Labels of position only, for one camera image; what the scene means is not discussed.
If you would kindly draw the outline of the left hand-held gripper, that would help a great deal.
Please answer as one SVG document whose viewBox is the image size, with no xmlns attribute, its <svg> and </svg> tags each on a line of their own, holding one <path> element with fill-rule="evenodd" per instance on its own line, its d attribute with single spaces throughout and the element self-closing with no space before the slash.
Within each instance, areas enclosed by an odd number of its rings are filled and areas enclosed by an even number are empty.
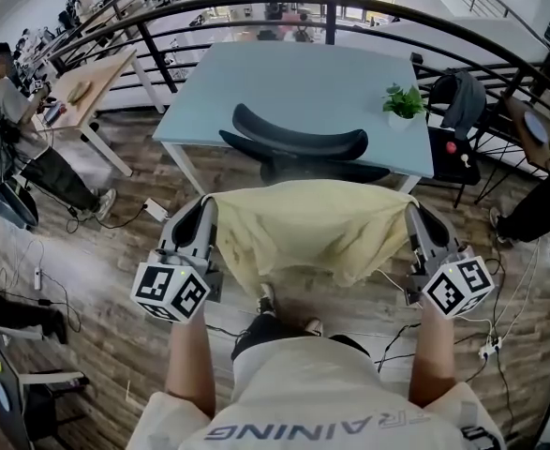
<svg viewBox="0 0 550 450">
<path fill-rule="evenodd" d="M 218 303 L 223 273 L 211 261 L 217 219 L 216 201 L 207 197 L 186 203 L 171 216 L 161 247 L 138 266 L 131 300 L 154 318 L 181 324 L 188 324 L 205 302 Z"/>
</svg>

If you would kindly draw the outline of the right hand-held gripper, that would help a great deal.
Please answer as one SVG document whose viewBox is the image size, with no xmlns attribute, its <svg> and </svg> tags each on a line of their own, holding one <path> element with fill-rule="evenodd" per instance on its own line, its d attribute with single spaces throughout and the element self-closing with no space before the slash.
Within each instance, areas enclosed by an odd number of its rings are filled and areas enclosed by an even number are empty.
<svg viewBox="0 0 550 450">
<path fill-rule="evenodd" d="M 408 305 L 428 302 L 444 319 L 464 316 L 495 288 L 487 266 L 471 246 L 461 246 L 450 220 L 433 207 L 409 203 L 405 221 L 417 262 L 404 290 Z M 445 251 L 445 256 L 419 254 Z"/>
</svg>

